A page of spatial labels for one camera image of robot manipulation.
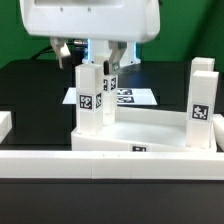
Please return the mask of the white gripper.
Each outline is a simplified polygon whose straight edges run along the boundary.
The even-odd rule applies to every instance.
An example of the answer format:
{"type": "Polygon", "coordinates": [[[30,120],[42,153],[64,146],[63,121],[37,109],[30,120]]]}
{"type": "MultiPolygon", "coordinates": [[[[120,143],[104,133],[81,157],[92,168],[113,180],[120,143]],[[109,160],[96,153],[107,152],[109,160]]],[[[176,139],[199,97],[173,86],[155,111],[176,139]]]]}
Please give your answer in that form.
{"type": "Polygon", "coordinates": [[[126,42],[147,42],[160,31],[158,0],[19,0],[22,21],[31,35],[48,36],[59,67],[70,56],[66,38],[109,40],[105,75],[120,69],[126,42]]]}

